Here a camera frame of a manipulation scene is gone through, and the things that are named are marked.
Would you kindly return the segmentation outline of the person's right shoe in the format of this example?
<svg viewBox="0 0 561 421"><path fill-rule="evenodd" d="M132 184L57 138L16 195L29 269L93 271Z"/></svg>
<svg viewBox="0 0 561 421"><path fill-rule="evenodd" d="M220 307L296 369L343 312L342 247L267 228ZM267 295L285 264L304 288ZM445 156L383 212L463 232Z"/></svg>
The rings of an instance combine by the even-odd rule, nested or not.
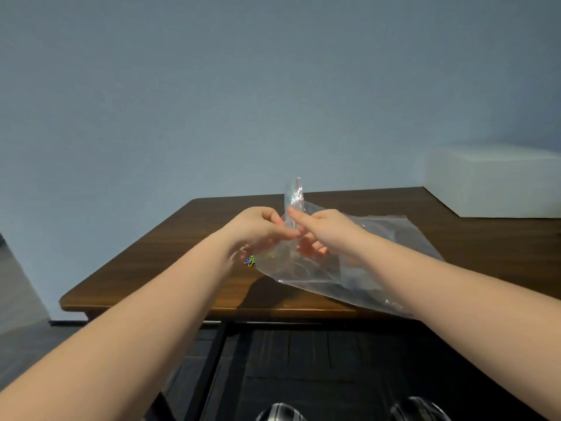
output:
<svg viewBox="0 0 561 421"><path fill-rule="evenodd" d="M389 410L387 421L452 421L432 401L410 396L396 402Z"/></svg>

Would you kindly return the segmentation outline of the white box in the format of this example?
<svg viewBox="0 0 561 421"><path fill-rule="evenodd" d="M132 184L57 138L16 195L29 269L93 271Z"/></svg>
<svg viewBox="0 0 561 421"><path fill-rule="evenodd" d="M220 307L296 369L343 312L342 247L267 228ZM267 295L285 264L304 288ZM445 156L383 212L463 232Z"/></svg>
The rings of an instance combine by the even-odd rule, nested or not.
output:
<svg viewBox="0 0 561 421"><path fill-rule="evenodd" d="M561 219L561 153L507 144L431 150L423 186L462 218Z"/></svg>

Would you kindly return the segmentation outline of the person's right forearm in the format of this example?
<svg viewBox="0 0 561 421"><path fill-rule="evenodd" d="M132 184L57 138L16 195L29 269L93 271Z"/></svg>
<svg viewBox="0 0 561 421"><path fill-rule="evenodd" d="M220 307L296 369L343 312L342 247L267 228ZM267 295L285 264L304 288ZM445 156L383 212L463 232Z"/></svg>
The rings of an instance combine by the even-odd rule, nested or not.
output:
<svg viewBox="0 0 561 421"><path fill-rule="evenodd" d="M481 372L561 421L561 300L370 234L354 257Z"/></svg>

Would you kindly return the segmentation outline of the small clear zip bag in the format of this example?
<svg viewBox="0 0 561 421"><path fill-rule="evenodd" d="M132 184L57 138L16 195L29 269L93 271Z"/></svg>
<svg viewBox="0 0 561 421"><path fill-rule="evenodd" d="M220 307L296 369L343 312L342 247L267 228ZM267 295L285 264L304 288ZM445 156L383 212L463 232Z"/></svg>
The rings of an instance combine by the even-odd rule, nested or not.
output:
<svg viewBox="0 0 561 421"><path fill-rule="evenodd" d="M285 226L291 230L299 231L299 225L290 216L288 210L292 207L295 211L305 212L304 207L304 191L302 185L299 183L300 177L293 179L285 190L284 194L284 215L283 221ZM286 260L293 261L299 257L299 253L296 249L298 244L298 239L284 240L282 244L282 254Z"/></svg>

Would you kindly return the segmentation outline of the person's left forearm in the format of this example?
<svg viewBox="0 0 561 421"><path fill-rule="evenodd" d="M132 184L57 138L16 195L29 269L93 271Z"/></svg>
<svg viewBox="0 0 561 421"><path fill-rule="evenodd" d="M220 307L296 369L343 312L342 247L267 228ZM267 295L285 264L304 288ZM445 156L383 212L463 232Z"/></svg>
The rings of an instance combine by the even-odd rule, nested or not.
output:
<svg viewBox="0 0 561 421"><path fill-rule="evenodd" d="M226 227L48 353L0 393L0 421L139 421L240 251Z"/></svg>

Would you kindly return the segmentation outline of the person's shoe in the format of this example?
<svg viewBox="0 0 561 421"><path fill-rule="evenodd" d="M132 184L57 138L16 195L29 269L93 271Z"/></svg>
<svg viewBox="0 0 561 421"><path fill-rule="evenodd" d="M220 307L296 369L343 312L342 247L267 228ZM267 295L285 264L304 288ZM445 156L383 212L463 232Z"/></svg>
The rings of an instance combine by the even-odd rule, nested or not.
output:
<svg viewBox="0 0 561 421"><path fill-rule="evenodd" d="M389 410L387 421L452 421L432 401L410 396L396 402Z"/></svg>
<svg viewBox="0 0 561 421"><path fill-rule="evenodd" d="M307 421L302 413L287 403L274 403L264 409L255 421Z"/></svg>

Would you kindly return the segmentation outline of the person's left shoe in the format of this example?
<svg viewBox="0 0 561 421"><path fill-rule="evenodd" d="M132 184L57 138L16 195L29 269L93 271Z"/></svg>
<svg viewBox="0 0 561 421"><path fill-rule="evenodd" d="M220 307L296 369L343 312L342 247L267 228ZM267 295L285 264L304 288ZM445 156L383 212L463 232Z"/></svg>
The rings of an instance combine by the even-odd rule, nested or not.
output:
<svg viewBox="0 0 561 421"><path fill-rule="evenodd" d="M264 409L255 421L307 421L302 413L287 403L274 403Z"/></svg>

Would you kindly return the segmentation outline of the person's right hand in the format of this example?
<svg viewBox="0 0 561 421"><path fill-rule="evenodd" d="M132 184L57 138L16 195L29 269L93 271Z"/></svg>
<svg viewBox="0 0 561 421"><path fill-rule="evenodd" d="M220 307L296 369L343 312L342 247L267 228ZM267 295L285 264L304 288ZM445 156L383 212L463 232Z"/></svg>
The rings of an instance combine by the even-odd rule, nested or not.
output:
<svg viewBox="0 0 561 421"><path fill-rule="evenodd" d="M312 214L317 219L314 230L302 230L297 251L306 257L338 254L354 256L368 242L368 233L335 209Z"/></svg>

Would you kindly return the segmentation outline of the person's left hand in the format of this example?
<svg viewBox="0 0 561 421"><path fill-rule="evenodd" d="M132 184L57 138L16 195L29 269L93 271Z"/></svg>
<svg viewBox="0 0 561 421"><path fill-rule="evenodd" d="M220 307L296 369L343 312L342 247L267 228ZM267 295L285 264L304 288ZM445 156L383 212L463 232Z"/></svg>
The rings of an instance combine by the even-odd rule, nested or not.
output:
<svg viewBox="0 0 561 421"><path fill-rule="evenodd" d="M245 209L217 232L217 254L227 260L245 260L284 240L301 237L301 232L285 227L267 227L266 206Z"/></svg>

